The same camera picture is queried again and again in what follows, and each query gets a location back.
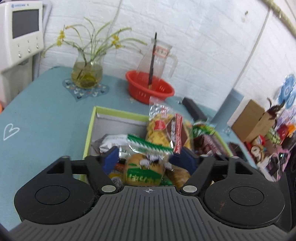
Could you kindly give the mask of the dark red snack bag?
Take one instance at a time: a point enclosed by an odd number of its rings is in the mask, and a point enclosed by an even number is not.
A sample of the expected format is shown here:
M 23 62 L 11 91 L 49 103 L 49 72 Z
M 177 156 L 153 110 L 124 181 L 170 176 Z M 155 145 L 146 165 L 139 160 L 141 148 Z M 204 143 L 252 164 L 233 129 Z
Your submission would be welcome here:
M 224 155 L 229 157 L 229 154 L 222 143 L 214 135 L 200 135 L 194 138 L 194 151 L 196 155 Z

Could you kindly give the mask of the green white bread bag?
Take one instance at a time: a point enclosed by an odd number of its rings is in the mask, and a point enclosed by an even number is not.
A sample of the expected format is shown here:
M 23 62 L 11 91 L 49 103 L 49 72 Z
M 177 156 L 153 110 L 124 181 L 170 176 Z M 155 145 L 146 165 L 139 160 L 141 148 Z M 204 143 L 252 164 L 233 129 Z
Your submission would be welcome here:
M 128 158 L 123 181 L 128 186 L 159 186 L 165 170 L 171 168 L 173 149 L 128 134 Z

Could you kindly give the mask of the green cardboard box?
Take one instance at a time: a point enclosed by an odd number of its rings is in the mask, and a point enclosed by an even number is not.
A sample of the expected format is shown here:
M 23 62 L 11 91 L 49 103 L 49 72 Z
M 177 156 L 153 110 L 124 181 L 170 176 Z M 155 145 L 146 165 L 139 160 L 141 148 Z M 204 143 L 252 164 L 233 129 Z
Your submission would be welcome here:
M 100 156 L 103 154 L 96 153 L 91 143 L 102 138 L 105 134 L 131 134 L 146 140 L 148 121 L 149 115 L 145 116 L 115 109 L 95 107 L 89 125 L 84 156 Z M 127 149 L 128 146 L 119 149 L 119 160 L 117 163 L 125 164 L 128 158 Z

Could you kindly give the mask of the glass vase with flowers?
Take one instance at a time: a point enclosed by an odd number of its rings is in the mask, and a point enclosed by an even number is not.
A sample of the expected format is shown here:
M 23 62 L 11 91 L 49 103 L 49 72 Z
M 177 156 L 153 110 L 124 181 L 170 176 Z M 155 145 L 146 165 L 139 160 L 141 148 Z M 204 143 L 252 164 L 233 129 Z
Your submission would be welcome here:
M 96 29 L 90 19 L 85 18 L 85 20 L 87 24 L 63 26 L 56 41 L 43 51 L 42 57 L 55 47 L 70 46 L 76 49 L 78 56 L 72 67 L 71 79 L 79 88 L 92 89 L 102 80 L 101 61 L 108 52 L 126 48 L 141 53 L 139 45 L 146 46 L 147 43 L 138 38 L 120 36 L 124 32 L 131 31 L 131 27 L 121 28 L 103 37 L 102 32 L 111 25 L 111 22 Z

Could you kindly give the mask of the red plastic basket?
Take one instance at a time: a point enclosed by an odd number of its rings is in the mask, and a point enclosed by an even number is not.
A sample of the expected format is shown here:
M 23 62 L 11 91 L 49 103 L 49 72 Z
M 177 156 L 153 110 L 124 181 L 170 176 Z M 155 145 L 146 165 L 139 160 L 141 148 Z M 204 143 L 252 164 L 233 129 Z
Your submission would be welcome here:
M 165 100 L 175 94 L 174 88 L 161 78 L 153 76 L 152 83 L 149 84 L 149 73 L 130 70 L 125 77 L 130 96 L 143 104 L 149 104 L 151 97 Z

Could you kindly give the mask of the blue paper fan decoration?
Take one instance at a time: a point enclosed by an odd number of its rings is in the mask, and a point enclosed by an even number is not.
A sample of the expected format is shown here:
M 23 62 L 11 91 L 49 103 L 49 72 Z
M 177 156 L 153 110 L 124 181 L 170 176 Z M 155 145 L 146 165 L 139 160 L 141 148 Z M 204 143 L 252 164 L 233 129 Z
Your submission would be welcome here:
M 287 75 L 278 94 L 278 103 L 290 109 L 295 102 L 295 75 Z

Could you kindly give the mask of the green peas snack bag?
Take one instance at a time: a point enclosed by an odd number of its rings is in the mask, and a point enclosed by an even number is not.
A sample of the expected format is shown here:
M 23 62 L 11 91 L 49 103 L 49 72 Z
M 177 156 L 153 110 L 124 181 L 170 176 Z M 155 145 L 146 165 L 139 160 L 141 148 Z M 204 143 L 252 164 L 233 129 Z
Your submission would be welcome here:
M 218 135 L 219 133 L 215 129 L 216 125 L 205 122 L 197 121 L 192 126 L 193 138 L 197 138 L 202 135 Z

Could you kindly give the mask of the clear bag brown cookies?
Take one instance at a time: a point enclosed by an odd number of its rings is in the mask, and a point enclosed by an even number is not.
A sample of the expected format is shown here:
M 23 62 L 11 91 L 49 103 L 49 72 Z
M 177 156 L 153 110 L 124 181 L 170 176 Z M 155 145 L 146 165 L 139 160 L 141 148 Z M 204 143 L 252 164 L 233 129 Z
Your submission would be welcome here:
M 191 177 L 190 173 L 186 169 L 175 165 L 172 165 L 171 169 L 166 170 L 166 175 L 178 190 L 180 190 Z

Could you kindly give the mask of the yellow chips bag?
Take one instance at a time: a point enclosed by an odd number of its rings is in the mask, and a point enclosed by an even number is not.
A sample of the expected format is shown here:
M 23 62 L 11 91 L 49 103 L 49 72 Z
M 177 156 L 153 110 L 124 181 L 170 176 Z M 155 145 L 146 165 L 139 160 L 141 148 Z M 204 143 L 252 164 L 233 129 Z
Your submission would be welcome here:
M 122 189 L 124 187 L 124 184 L 123 184 L 124 170 L 125 170 L 125 164 L 116 163 L 114 169 L 108 175 L 108 177 L 112 180 L 114 185 L 119 189 Z

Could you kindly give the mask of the brown cardboard box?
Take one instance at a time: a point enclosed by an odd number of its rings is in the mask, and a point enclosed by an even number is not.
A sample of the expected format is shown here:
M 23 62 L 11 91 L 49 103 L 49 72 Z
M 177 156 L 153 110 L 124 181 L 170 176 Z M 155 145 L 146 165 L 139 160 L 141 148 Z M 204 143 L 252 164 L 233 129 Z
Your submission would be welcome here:
M 259 135 L 264 137 L 274 121 L 264 108 L 250 100 L 231 128 L 241 142 L 252 142 Z

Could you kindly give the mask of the small black box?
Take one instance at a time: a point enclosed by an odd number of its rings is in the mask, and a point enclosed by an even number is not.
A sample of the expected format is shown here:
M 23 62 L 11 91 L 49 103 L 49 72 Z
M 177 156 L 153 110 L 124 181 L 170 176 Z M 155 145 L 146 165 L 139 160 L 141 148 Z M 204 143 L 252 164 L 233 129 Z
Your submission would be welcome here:
M 194 121 L 206 121 L 208 119 L 192 99 L 184 97 L 182 104 Z

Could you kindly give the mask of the glass pitcher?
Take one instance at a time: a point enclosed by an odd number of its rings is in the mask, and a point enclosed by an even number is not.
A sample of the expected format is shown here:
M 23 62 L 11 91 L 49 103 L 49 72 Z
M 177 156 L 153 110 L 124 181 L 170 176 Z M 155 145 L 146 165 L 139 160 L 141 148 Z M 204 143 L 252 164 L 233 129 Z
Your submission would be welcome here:
M 151 38 L 151 45 L 149 46 L 148 51 L 144 54 L 142 60 L 140 61 L 140 64 L 137 68 L 138 72 L 145 72 L 149 73 L 150 64 L 151 64 L 151 58 L 152 58 L 152 48 L 154 43 L 154 37 Z M 173 46 L 165 43 L 164 41 L 161 41 L 158 39 L 157 35 L 157 43 L 156 43 L 156 49 L 154 52 L 154 72 L 153 76 L 157 78 L 162 78 L 165 65 L 167 63 L 167 59 L 171 58 L 172 64 L 171 69 L 169 72 L 169 77 L 171 78 L 176 67 L 178 64 L 177 57 L 171 53 L 171 49 Z

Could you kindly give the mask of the silver foil snack bag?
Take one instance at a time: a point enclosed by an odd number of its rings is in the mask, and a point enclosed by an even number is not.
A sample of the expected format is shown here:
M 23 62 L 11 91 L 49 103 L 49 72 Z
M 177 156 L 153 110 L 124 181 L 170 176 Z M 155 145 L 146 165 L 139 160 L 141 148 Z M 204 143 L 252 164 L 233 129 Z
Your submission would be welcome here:
M 96 153 L 106 153 L 113 147 L 121 147 L 128 146 L 127 135 L 126 134 L 105 134 L 102 138 L 91 143 L 91 146 L 95 150 Z

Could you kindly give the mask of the yellow galette snack bag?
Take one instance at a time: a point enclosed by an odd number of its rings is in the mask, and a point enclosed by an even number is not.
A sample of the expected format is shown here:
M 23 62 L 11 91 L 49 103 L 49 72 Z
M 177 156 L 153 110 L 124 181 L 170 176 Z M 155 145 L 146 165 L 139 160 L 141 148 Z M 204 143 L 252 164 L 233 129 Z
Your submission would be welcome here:
M 149 99 L 146 140 L 180 153 L 183 147 L 193 150 L 192 123 L 156 97 Z

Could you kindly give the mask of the teal patterned tablecloth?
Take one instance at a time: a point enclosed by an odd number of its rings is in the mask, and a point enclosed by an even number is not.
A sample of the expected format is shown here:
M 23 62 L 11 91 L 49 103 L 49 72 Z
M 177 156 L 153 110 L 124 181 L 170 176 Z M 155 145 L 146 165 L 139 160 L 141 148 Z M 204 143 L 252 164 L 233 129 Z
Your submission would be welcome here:
M 70 69 L 54 67 L 21 92 L 1 113 L 1 224 L 20 223 L 14 207 L 19 188 L 63 154 L 83 156 L 95 106 L 147 114 L 149 107 L 131 101 L 127 82 L 106 76 L 110 88 L 101 97 L 76 101 L 62 85 Z

